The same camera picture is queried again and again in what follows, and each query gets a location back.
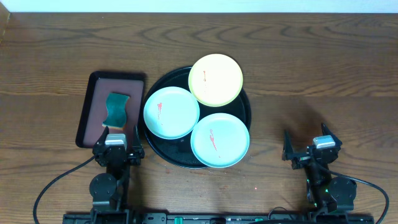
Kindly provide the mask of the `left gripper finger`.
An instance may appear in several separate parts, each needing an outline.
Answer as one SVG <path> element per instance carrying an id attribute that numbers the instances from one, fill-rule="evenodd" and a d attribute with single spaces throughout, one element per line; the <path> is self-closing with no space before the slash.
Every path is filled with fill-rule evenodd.
<path id="1" fill-rule="evenodd" d="M 137 128 L 136 125 L 133 127 L 132 150 L 133 151 L 140 151 L 141 150 L 141 140 L 140 140 L 138 128 Z"/>
<path id="2" fill-rule="evenodd" d="M 105 141 L 107 138 L 107 135 L 109 134 L 109 128 L 106 126 L 104 131 L 102 132 L 101 136 L 97 140 L 97 145 L 105 145 Z"/>

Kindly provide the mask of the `green sponge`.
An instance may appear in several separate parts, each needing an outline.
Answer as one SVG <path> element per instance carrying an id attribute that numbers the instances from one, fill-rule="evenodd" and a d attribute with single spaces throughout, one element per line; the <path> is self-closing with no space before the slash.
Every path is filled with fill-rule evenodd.
<path id="1" fill-rule="evenodd" d="M 127 122 L 126 103 L 129 96 L 119 93 L 110 93 L 106 99 L 107 117 L 103 126 L 113 129 L 122 129 Z"/>

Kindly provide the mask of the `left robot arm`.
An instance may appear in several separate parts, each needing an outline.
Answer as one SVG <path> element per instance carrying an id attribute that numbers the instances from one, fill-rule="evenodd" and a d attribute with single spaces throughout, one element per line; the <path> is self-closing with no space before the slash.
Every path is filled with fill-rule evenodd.
<path id="1" fill-rule="evenodd" d="M 143 215 L 127 202 L 130 168 L 139 166 L 145 156 L 137 127 L 133 127 L 131 142 L 127 142 L 123 134 L 111 134 L 106 127 L 93 145 L 93 155 L 95 161 L 106 168 L 106 172 L 98 174 L 90 182 L 93 208 L 87 222 L 142 223 Z"/>

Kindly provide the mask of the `yellow plate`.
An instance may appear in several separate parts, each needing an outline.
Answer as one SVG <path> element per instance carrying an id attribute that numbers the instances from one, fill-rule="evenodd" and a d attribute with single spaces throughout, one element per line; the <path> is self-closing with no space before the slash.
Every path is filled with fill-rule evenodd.
<path id="1" fill-rule="evenodd" d="M 203 105 L 219 107 L 232 102 L 243 87 L 239 64 L 223 54 L 209 54 L 197 60 L 188 75 L 188 87 Z"/>

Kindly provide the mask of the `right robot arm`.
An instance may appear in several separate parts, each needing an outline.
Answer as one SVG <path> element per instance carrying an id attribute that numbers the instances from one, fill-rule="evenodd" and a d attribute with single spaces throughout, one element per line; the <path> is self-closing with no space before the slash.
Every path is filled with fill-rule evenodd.
<path id="1" fill-rule="evenodd" d="M 342 142 L 321 125 L 322 135 L 315 137 L 305 152 L 295 152 L 291 138 L 284 132 L 282 160 L 290 161 L 293 169 L 304 169 L 307 176 L 307 199 L 315 209 L 307 213 L 312 222 L 326 223 L 330 218 L 337 223 L 348 223 L 348 211 L 354 209 L 356 182 L 344 177 L 333 177 L 328 165 L 338 158 Z"/>

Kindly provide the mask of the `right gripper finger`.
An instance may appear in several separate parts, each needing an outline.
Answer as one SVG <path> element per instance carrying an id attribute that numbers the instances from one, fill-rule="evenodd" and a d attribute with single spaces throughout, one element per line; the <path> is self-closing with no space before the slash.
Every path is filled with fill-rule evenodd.
<path id="1" fill-rule="evenodd" d="M 289 132 L 287 130 L 284 131 L 284 146 L 282 150 L 282 160 L 289 161 L 292 160 L 294 156 L 294 149 L 292 146 L 292 141 L 290 139 Z"/>
<path id="2" fill-rule="evenodd" d="M 333 140 L 335 140 L 336 136 L 328 129 L 325 123 L 321 124 L 322 134 L 324 136 L 331 136 Z"/>

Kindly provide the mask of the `mint green plate front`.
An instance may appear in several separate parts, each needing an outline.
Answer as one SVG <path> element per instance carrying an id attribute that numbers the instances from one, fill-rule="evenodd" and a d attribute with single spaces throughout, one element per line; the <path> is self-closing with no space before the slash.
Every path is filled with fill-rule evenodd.
<path id="1" fill-rule="evenodd" d="M 215 113 L 201 119 L 190 139 L 194 156 L 212 168 L 235 165 L 246 155 L 249 144 L 245 124 L 227 113 Z"/>

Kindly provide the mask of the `mint green plate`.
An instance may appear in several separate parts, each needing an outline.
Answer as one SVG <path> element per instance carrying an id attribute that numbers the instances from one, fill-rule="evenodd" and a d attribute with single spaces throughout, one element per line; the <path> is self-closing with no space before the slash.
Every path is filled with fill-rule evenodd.
<path id="1" fill-rule="evenodd" d="M 190 139 L 194 156 L 212 168 L 235 165 L 246 155 L 249 144 L 245 124 L 227 113 L 215 113 L 201 119 Z"/>
<path id="2" fill-rule="evenodd" d="M 157 90 L 144 105 L 144 122 L 148 130 L 162 139 L 186 136 L 199 117 L 196 98 L 188 90 L 176 86 Z"/>

